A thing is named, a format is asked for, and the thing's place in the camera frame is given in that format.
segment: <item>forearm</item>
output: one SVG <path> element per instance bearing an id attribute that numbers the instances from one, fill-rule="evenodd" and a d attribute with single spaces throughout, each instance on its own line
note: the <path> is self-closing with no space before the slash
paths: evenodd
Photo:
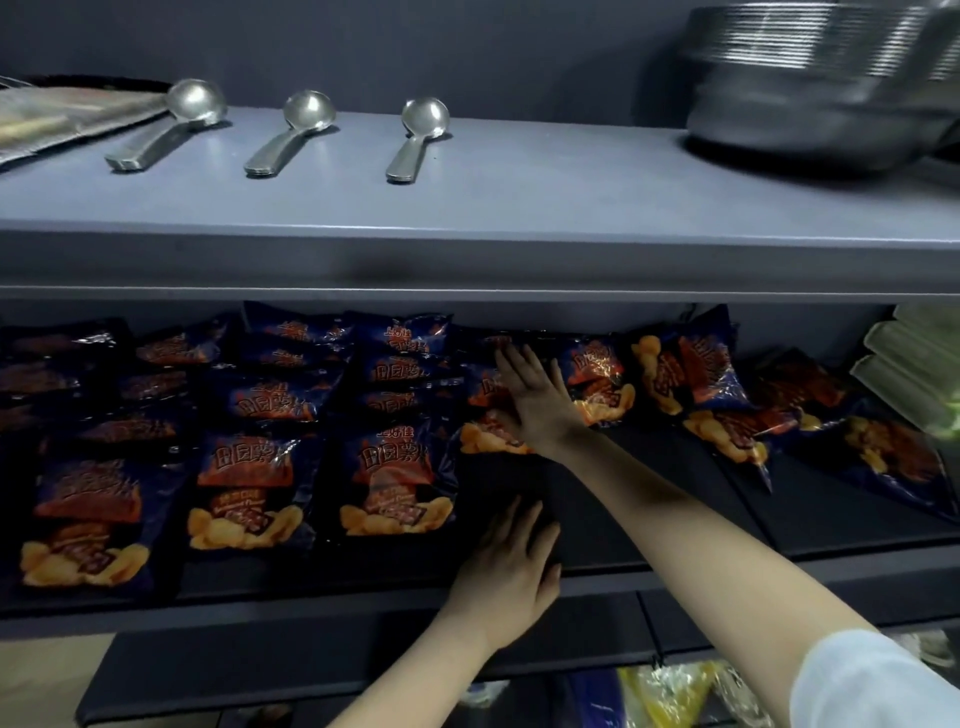
<path id="1" fill-rule="evenodd" d="M 440 728 L 490 656 L 481 635 L 441 613 L 330 728 Z"/>
<path id="2" fill-rule="evenodd" d="M 807 651 L 843 629 L 871 629 L 804 571 L 634 459 L 587 432 L 563 464 L 610 510 L 778 724 Z"/>

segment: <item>clear plastic container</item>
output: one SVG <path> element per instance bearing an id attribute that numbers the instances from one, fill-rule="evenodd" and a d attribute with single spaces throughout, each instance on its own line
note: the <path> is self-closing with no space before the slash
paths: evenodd
<path id="1" fill-rule="evenodd" d="M 919 381 L 942 403 L 960 400 L 960 353 L 927 338 L 926 329 L 883 321 L 867 332 L 867 348 Z"/>
<path id="2" fill-rule="evenodd" d="M 881 356 L 864 356 L 851 369 L 878 397 L 904 418 L 940 440 L 960 437 L 960 409 L 954 409 L 896 364 Z"/>
<path id="3" fill-rule="evenodd" d="M 960 305 L 901 303 L 894 309 L 894 318 L 960 357 Z"/>

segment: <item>hand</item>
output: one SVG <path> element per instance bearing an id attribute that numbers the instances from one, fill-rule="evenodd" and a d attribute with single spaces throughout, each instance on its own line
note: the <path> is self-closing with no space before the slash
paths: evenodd
<path id="1" fill-rule="evenodd" d="M 490 655 L 512 643 L 560 595 L 560 564 L 543 569 L 560 525 L 551 523 L 530 543 L 538 502 L 516 518 L 519 497 L 493 519 L 473 555 L 457 574 L 438 619 L 454 619 L 461 630 L 479 634 Z"/>
<path id="2" fill-rule="evenodd" d="M 494 356 L 500 378 L 514 396 L 519 421 L 499 410 L 493 416 L 518 440 L 544 457 L 559 461 L 566 445 L 588 430 L 566 392 L 557 360 L 550 362 L 548 376 L 528 346 L 523 347 L 523 354 L 510 345 Z"/>

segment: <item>black shelf liner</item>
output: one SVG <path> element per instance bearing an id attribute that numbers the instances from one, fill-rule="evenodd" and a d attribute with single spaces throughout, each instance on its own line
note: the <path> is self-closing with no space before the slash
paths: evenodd
<path id="1" fill-rule="evenodd" d="M 362 691 L 417 638 L 432 612 L 120 634 L 77 708 L 82 726 Z M 479 679 L 649 662 L 633 594 L 562 599 L 497 653 Z"/>

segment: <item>person's left hand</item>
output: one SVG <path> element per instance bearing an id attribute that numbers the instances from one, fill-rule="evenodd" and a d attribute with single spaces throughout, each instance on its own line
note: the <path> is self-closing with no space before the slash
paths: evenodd
<path id="1" fill-rule="evenodd" d="M 465 629 L 478 630 L 491 654 L 530 629 L 560 595 L 560 564 L 543 572 L 560 525 L 546 526 L 531 543 L 543 504 L 537 502 L 519 517 L 518 506 L 519 497 L 493 519 L 460 568 L 439 614 L 441 619 L 460 620 Z"/>

